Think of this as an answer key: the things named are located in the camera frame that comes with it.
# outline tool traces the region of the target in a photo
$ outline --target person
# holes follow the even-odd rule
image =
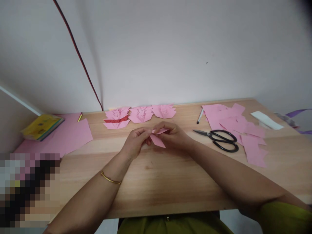
[[[307,233],[311,228],[310,207],[248,166],[190,138],[178,125],[160,122],[155,133],[165,145],[186,151],[233,199],[237,206],[261,225],[263,233]],[[130,132],[124,146],[64,206],[44,234],[94,233],[108,213],[120,183],[144,143],[151,145],[151,130]],[[126,218],[123,233],[232,233],[210,212]]]

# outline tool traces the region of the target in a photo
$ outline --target scissors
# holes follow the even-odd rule
[[[217,146],[219,147],[220,149],[226,151],[226,152],[230,152],[230,153],[235,153],[239,150],[239,147],[238,145],[235,144],[235,142],[237,142],[237,139],[236,137],[228,132],[228,131],[225,131],[225,130],[213,130],[213,131],[210,131],[209,133],[208,132],[204,132],[204,131],[201,131],[201,130],[193,130],[194,132],[197,132],[201,135],[204,135],[204,136],[207,136],[209,137],[210,139],[212,139],[212,142]],[[226,134],[228,134],[229,136],[231,136],[233,138],[233,140],[230,140],[230,139],[227,139],[223,136],[220,136],[219,134],[217,134],[217,132],[224,132]],[[223,140],[219,140],[219,139],[215,139],[213,136],[217,136],[217,137],[220,137],[221,139]],[[227,144],[231,144],[231,145],[234,145],[235,149],[226,149],[224,147],[222,147],[221,145],[219,145],[217,142],[224,142],[224,143],[227,143]]]

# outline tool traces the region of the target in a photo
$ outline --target pen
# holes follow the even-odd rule
[[[200,115],[199,115],[199,117],[198,117],[198,120],[197,120],[197,124],[199,124],[199,121],[201,120],[201,116],[202,116],[202,113],[204,112],[204,109],[202,108],[201,109],[201,113],[200,113]]]

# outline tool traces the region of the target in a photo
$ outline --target purple ribbon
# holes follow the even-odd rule
[[[290,113],[288,113],[288,114],[286,114],[286,116],[287,117],[289,117],[289,118],[292,118],[292,117],[295,117],[296,115],[298,115],[298,114],[300,114],[301,112],[304,112],[304,111],[306,111],[306,110],[312,110],[312,109],[301,109],[301,110],[295,110],[295,111],[293,111],[293,112],[290,112]],[[301,134],[307,134],[307,135],[312,135],[312,130],[310,130],[310,131],[299,131],[299,130],[297,130],[299,133],[301,133]]]

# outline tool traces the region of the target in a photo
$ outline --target yellow book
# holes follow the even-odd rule
[[[64,119],[61,117],[43,114],[21,132],[25,139],[41,141],[63,121]]]

